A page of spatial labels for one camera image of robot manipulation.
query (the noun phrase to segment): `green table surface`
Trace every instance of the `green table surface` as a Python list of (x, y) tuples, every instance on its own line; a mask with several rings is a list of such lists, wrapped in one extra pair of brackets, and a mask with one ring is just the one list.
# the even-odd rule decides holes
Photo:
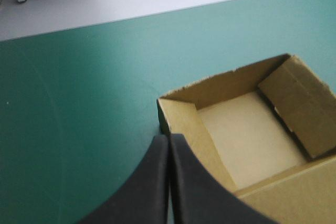
[(284, 52), (335, 91), (336, 0), (236, 0), (0, 42), (0, 223), (79, 220), (159, 134), (157, 97)]

